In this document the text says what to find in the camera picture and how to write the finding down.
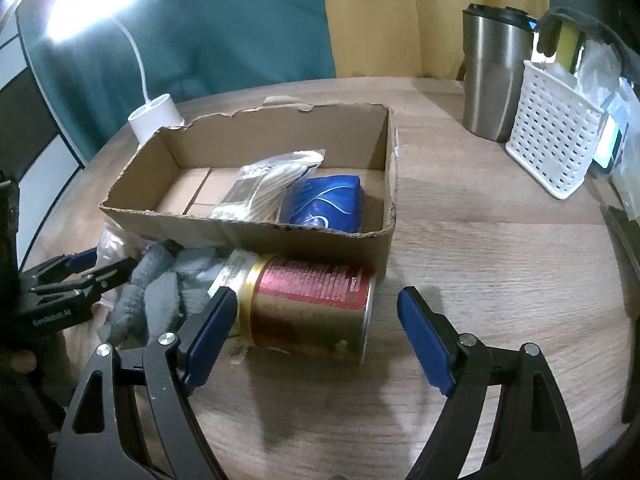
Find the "red gold tin can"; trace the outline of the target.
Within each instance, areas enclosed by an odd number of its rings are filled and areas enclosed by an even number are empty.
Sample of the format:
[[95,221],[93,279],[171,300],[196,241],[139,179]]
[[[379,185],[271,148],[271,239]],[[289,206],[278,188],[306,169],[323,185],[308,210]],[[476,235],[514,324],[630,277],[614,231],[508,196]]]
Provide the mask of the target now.
[[232,334],[255,348],[358,365],[368,340],[375,273],[237,249],[208,293],[235,292]]

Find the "teal curtain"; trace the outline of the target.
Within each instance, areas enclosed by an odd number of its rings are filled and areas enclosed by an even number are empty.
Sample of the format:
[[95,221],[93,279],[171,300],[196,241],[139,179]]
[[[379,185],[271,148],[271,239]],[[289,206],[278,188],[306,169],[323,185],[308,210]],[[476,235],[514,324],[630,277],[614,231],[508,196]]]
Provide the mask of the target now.
[[63,41],[55,0],[23,0],[17,24],[50,109],[93,158],[146,98],[176,102],[281,82],[332,78],[324,0],[136,0]]

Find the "steel travel mug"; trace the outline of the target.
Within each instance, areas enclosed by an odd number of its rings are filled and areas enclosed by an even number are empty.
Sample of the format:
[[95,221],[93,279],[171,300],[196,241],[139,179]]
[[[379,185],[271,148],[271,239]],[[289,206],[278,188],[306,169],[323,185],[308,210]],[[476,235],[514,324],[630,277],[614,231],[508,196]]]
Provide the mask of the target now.
[[463,10],[466,130],[503,143],[511,134],[537,21],[506,6],[472,3]]

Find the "grey sock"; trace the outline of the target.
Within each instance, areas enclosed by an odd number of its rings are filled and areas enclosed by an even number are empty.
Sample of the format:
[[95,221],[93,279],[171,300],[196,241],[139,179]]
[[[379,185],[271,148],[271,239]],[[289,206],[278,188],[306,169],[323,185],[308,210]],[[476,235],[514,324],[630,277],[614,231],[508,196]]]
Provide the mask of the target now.
[[107,315],[100,339],[125,348],[178,330],[203,312],[209,287],[225,263],[213,246],[184,248],[173,240],[152,244]]

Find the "white perforated basket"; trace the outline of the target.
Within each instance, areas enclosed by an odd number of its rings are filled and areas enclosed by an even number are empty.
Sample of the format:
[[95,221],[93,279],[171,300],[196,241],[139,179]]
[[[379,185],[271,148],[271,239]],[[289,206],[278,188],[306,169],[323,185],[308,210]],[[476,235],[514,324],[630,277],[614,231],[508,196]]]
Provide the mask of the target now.
[[605,119],[605,110],[526,61],[506,152],[550,195],[565,200],[585,180]]

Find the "cotton swabs bag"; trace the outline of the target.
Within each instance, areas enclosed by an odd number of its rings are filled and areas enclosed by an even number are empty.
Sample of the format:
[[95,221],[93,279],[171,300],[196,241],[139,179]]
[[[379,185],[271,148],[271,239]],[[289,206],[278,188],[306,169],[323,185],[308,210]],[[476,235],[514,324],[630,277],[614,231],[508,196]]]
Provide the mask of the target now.
[[280,213],[294,185],[309,179],[322,165],[326,151],[303,150],[276,155],[243,166],[209,219],[280,222]]

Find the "yellow sponge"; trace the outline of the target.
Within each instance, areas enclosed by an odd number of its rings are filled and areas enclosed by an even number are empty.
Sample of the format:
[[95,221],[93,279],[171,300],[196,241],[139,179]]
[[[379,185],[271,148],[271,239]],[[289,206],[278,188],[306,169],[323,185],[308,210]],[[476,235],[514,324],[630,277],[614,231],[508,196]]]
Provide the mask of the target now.
[[580,51],[584,46],[584,42],[585,34],[582,30],[577,25],[567,20],[562,20],[554,62],[574,74],[577,70]]

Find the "clear plastic bag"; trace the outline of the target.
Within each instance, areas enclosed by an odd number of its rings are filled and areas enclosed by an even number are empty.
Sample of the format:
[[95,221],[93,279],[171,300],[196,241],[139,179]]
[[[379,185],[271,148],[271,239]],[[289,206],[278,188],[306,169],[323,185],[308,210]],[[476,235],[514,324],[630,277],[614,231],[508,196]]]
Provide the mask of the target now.
[[630,220],[639,219],[639,97],[622,74],[616,49],[588,39],[582,49],[577,91],[603,110],[602,126],[592,161],[611,177]]

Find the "brown cardboard box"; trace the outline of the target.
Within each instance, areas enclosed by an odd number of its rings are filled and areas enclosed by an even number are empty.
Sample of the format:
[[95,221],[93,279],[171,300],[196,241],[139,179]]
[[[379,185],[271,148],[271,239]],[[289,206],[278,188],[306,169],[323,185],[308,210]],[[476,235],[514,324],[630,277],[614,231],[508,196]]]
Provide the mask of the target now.
[[[368,103],[285,103],[163,128],[139,148],[100,208],[124,230],[386,272],[396,226],[394,113]],[[293,223],[314,177],[356,176],[352,232]]]

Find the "yellow curtain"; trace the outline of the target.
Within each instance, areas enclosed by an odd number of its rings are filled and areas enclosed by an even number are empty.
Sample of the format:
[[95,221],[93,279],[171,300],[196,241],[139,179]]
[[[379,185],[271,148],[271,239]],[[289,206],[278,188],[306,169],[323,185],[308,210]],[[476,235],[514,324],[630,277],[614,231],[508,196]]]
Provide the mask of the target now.
[[462,12],[510,6],[538,18],[550,0],[324,0],[337,76],[457,78]]

